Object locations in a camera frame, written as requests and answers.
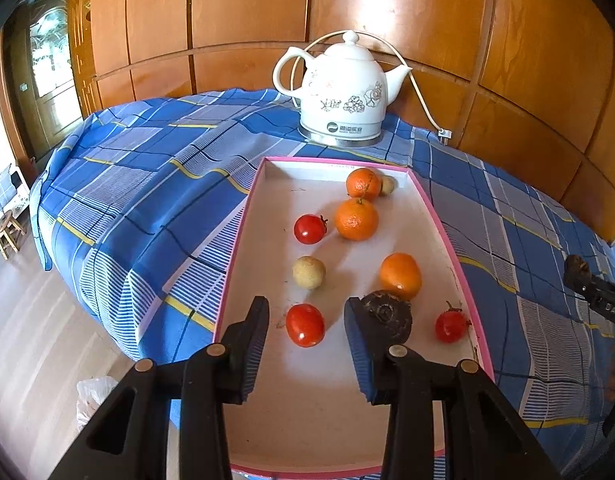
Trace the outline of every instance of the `tomato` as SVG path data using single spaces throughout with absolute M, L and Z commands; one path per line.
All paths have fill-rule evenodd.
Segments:
M 463 315 L 460 308 L 450 305 L 449 310 L 436 320 L 436 337 L 443 343 L 455 343 L 465 335 L 470 324 L 470 320 Z
M 325 336 L 323 316 L 308 303 L 294 305 L 287 311 L 285 327 L 289 338 L 303 348 L 318 345 Z
M 327 220 L 322 216 L 303 215 L 294 224 L 296 240 L 305 245 L 320 242 L 327 232 Z

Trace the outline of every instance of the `pink border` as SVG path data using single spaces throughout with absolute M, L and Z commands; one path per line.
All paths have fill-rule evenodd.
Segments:
M 485 373 L 494 380 L 494 369 L 492 367 L 492 358 L 490 356 L 490 350 L 487 345 L 487 339 L 485 338 L 485 331 L 483 330 L 483 324 L 481 322 L 481 317 L 478 314 L 478 310 L 476 308 L 476 303 L 474 301 L 474 297 L 472 296 L 472 291 L 469 288 L 469 284 L 467 283 L 467 279 L 465 274 L 463 273 L 463 268 L 459 263 L 459 259 L 457 258 L 457 254 L 454 251 L 454 247 L 452 247 L 452 243 L 449 241 L 447 237 L 447 233 L 443 224 L 441 223 L 441 219 L 436 214 L 436 210 L 431 205 L 430 199 L 428 198 L 425 190 L 421 186 L 420 182 L 416 175 L 409 168 L 403 168 L 402 166 L 390 166 L 387 164 L 379 164 L 376 162 L 361 162 L 356 160 L 341 160 L 338 158 L 312 158 L 305 156 L 266 156 L 263 157 L 263 160 L 260 162 L 260 166 L 258 166 L 258 170 L 256 171 L 256 175 L 254 176 L 254 182 L 252 182 L 252 188 L 250 190 L 249 195 L 247 196 L 245 205 L 242 211 L 241 222 L 238 226 L 238 234 L 236 235 L 236 240 L 234 242 L 234 250 L 232 251 L 232 256 L 230 257 L 230 261 L 227 267 L 227 273 L 225 276 L 225 286 L 223 287 L 223 293 L 221 295 L 220 308 L 218 311 L 218 317 L 216 318 L 216 326 L 214 329 L 214 335 L 212 338 L 213 342 L 218 341 L 218 335 L 221 332 L 221 326 L 223 322 L 223 311 L 225 308 L 225 301 L 227 298 L 227 292 L 229 289 L 230 279 L 232 276 L 232 268 L 234 267 L 234 262 L 236 261 L 236 254 L 238 253 L 238 246 L 241 240 L 242 226 L 243 222 L 247 216 L 247 212 L 250 207 L 250 203 L 252 201 L 252 195 L 254 194 L 254 189 L 256 188 L 256 184 L 258 183 L 258 178 L 260 174 L 264 171 L 265 163 L 269 162 L 311 162 L 317 164 L 336 164 L 338 166 L 363 166 L 365 168 L 378 168 L 378 169 L 387 169 L 391 171 L 399 171 L 401 173 L 406 173 L 410 180 L 414 183 L 419 195 L 423 199 L 423 203 L 430 213 L 431 219 L 434 221 L 434 225 L 436 225 L 436 229 L 441 235 L 441 240 L 443 240 L 443 245 L 449 254 L 449 259 L 452 262 L 452 266 L 454 267 L 454 272 L 456 273 L 457 280 L 459 280 L 459 285 L 461 290 L 463 291 L 463 295 L 465 296 L 465 302 L 467 303 L 467 308 L 470 313 L 470 317 L 472 320 L 472 326 L 475 330 L 476 339 L 479 344 L 479 350 L 481 351 L 481 359 L 482 359 L 482 368 Z M 445 450 L 439 450 L 434 453 L 434 456 L 442 456 L 445 453 Z M 309 473 L 308 475 L 304 473 L 291 473 L 291 472 L 271 472 L 271 471 L 262 471 L 258 469 L 252 469 L 248 467 L 239 466 L 238 464 L 231 463 L 231 468 L 236 472 L 243 472 L 246 474 L 253 474 L 256 476 L 261 476 L 265 478 L 283 478 L 290 480 L 309 480 L 309 479 L 332 479 L 332 478 L 349 478 L 354 476 L 363 476 L 378 473 L 381 470 L 381 466 L 364 468 L 364 469 L 351 469 L 347 471 L 333 471 L 333 472 L 318 472 L 318 473 Z

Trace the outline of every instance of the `kettle knob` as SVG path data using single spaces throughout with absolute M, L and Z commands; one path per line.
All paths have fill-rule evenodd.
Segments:
M 359 35 L 353 30 L 348 30 L 343 35 L 343 41 L 348 45 L 356 45 L 359 42 Z

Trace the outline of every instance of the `white ceramic kettle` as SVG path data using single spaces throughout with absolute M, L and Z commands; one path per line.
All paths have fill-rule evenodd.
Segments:
M 301 125 L 309 132 L 345 140 L 374 139 L 380 135 L 385 108 L 396 99 L 411 68 L 399 65 L 383 72 L 370 51 L 357 44 L 356 32 L 345 32 L 343 41 L 317 57 L 289 47 L 274 67 L 274 86 L 301 100 Z M 280 70 L 293 57 L 305 60 L 306 72 L 303 86 L 288 90 L 280 82 Z

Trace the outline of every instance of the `plastic bag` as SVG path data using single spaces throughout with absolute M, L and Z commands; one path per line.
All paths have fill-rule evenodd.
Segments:
M 116 388 L 118 381 L 109 376 L 86 379 L 76 384 L 78 400 L 76 401 L 76 426 L 78 431 L 90 421 L 94 412 Z

